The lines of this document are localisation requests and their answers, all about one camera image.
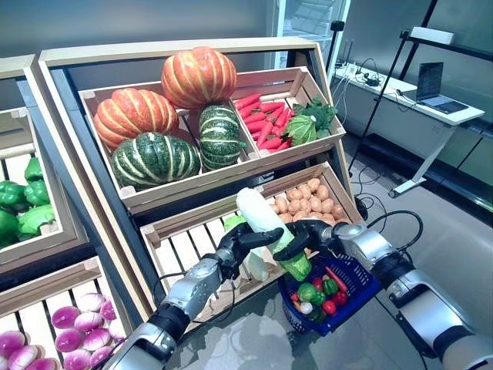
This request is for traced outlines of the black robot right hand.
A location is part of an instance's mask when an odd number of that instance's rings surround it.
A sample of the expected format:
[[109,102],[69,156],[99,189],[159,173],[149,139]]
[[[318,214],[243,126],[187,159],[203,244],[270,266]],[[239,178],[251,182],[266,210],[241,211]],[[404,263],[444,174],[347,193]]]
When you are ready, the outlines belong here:
[[287,224],[293,235],[285,248],[273,255],[275,261],[288,261],[304,252],[306,248],[312,251],[327,253],[333,243],[333,227],[318,219],[302,219]]

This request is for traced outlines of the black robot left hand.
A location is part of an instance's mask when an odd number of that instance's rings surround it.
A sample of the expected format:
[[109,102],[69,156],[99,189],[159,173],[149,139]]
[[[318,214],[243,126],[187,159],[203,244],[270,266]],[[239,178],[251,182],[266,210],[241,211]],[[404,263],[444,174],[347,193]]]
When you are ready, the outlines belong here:
[[240,274],[239,266],[251,250],[277,242],[283,233],[284,230],[281,227],[264,232],[254,232],[246,222],[229,230],[222,237],[216,251],[223,280],[236,279]]

